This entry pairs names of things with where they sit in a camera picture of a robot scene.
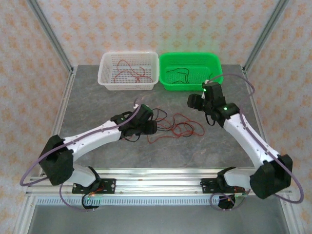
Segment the robotic arm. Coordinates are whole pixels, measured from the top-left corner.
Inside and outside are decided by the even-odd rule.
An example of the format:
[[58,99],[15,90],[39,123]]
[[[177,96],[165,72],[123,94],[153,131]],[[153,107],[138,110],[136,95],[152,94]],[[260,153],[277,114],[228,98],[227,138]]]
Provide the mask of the robotic arm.
[[40,156],[63,144],[74,142],[55,151],[39,164],[52,185],[60,185],[66,181],[81,185],[84,193],[93,192],[101,186],[101,179],[92,167],[82,167],[74,162],[95,148],[129,137],[132,135],[151,135],[157,131],[157,123],[152,120],[153,111],[142,104],[138,113],[127,123],[115,126],[130,119],[134,112],[115,115],[104,124],[85,133],[61,139],[52,136],[45,145]]
[[[265,199],[289,187],[291,176],[268,155],[268,152],[271,152],[290,171],[293,167],[292,159],[288,155],[281,156],[271,148],[249,125],[244,115],[242,117],[246,126],[243,125],[239,108],[234,103],[226,103],[219,83],[206,81],[202,87],[202,95],[189,95],[188,106],[204,111],[209,125],[213,126],[217,122],[221,128],[230,133],[254,164],[254,169],[250,170],[229,167],[220,171],[217,176],[219,189],[226,191],[229,187],[239,186],[252,189],[259,198]],[[253,133],[255,138],[251,137],[246,128]],[[264,151],[260,144],[266,145],[268,152]]]

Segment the white plastic basket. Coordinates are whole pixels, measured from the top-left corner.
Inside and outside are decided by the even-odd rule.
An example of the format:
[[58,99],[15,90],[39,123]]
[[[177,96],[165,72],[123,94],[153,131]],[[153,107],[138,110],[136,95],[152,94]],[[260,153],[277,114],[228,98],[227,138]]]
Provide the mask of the white plastic basket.
[[[139,77],[136,73],[144,74],[145,77]],[[159,59],[156,52],[105,53],[97,75],[98,83],[108,90],[151,90],[158,79]]]

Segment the red wire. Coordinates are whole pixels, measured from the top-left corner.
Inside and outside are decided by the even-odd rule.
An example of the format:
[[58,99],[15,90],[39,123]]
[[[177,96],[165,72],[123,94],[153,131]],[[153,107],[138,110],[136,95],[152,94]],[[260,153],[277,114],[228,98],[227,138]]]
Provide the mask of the red wire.
[[[120,62],[122,62],[122,61],[125,62],[125,63],[130,67],[130,70],[131,70],[131,71],[130,71],[130,70],[121,71],[121,70],[118,69],[118,66],[119,66]],[[129,72],[134,78],[136,78],[135,83],[141,82],[140,78],[144,78],[144,77],[145,77],[145,78],[149,78],[149,79],[153,82],[152,78],[145,76],[145,69],[144,69],[143,67],[140,67],[140,68],[143,70],[143,72],[144,72],[143,75],[142,75],[142,74],[139,74],[139,73],[135,72],[135,71],[132,69],[131,65],[130,65],[126,60],[124,60],[124,59],[120,60],[120,61],[117,63],[116,68],[117,68],[117,70],[119,71],[119,73],[114,77],[114,83],[116,83],[116,78],[117,78],[121,73],[123,73],[123,72]]]
[[[176,116],[181,116],[181,117],[185,118],[186,121],[185,122],[178,122],[178,123],[176,123]],[[180,114],[180,113],[174,114],[174,116],[173,116],[173,123],[174,124],[171,124],[168,120],[166,120],[164,118],[157,118],[156,120],[160,120],[159,122],[161,122],[161,121],[167,122],[169,124],[169,127],[166,127],[164,124],[161,124],[159,122],[157,123],[157,125],[162,127],[162,128],[164,128],[165,130],[170,130],[174,134],[174,136],[160,136],[160,137],[156,138],[154,141],[150,141],[149,136],[147,135],[147,141],[150,144],[153,144],[153,143],[155,143],[156,141],[158,141],[159,139],[162,139],[162,138],[178,139],[180,137],[186,137],[186,136],[190,136],[190,135],[195,135],[195,136],[201,137],[201,136],[203,136],[205,134],[205,129],[204,129],[204,127],[200,123],[198,123],[198,122],[196,122],[194,120],[191,120],[191,119],[187,118],[186,116],[184,116],[183,114]],[[195,132],[195,130],[194,130],[195,127],[191,123],[198,124],[200,126],[200,128],[203,130],[202,133],[200,134],[200,133]],[[185,131],[182,131],[180,125],[183,125],[185,127]]]
[[97,189],[97,192],[98,191],[102,191],[104,189],[104,186],[102,186],[101,188]]

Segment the green plastic basket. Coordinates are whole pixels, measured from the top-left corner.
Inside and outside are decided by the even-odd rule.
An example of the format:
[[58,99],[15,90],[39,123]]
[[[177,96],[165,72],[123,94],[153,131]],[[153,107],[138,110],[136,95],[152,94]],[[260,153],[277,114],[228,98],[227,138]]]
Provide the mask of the green plastic basket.
[[[201,91],[205,80],[222,74],[220,60],[212,53],[165,53],[159,67],[159,80],[169,91]],[[223,77],[215,81],[221,84]]]

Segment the tangled wires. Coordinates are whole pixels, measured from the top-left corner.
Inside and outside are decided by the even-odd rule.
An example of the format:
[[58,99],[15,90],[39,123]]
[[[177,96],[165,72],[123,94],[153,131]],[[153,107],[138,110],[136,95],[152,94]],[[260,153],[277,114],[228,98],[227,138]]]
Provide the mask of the tangled wires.
[[[153,114],[156,117],[154,120],[157,122],[157,130],[161,132],[171,132],[171,135],[164,135],[164,136],[159,136],[154,140],[151,140],[149,135],[147,135],[147,141],[150,144],[155,143],[156,141],[162,139],[162,138],[174,138],[174,139],[179,139],[180,137],[190,137],[192,135],[202,137],[205,134],[205,129],[204,127],[183,114],[176,113],[172,117],[172,122],[170,122],[167,117],[168,114],[164,110],[161,110],[159,108],[154,108],[153,112],[156,112]],[[183,121],[178,121],[177,118],[182,118],[184,119]],[[200,133],[198,133],[195,130],[195,125],[198,125],[201,128]],[[131,140],[132,137],[125,138],[125,140],[130,141],[130,142],[137,142],[140,139],[140,134],[138,134],[137,138],[135,140]]]
[[[172,82],[171,84],[194,84],[194,83],[201,83],[202,82],[201,79],[199,79],[199,80],[197,78],[195,79],[194,76],[196,76],[196,74],[194,74],[193,79],[191,79],[191,82],[190,82],[190,79],[189,79],[190,70],[187,69],[186,67],[178,67],[178,68],[175,68],[173,70],[166,71],[166,73],[167,73],[167,76],[171,76],[171,78],[174,80],[182,77],[179,74],[184,74],[184,79],[178,79],[178,80]],[[210,75],[205,79],[210,79],[211,76],[212,76],[212,73],[210,73]]]
[[[129,66],[130,69],[127,69],[127,70],[120,70],[118,67],[120,66],[120,63],[121,62],[124,62],[127,64],[127,66]],[[143,74],[140,74],[136,71],[134,71],[134,69],[131,67],[131,65],[124,59],[120,60],[118,63],[117,63],[117,66],[116,66],[116,69],[119,71],[119,73],[114,77],[114,83],[116,83],[116,78],[118,78],[121,74],[124,74],[124,73],[128,73],[130,74],[132,77],[134,77],[136,79],[135,83],[140,83],[141,82],[141,78],[148,78],[151,80],[151,82],[153,82],[153,79],[146,76],[145,75],[145,69],[143,67],[139,67],[142,71],[143,71]]]

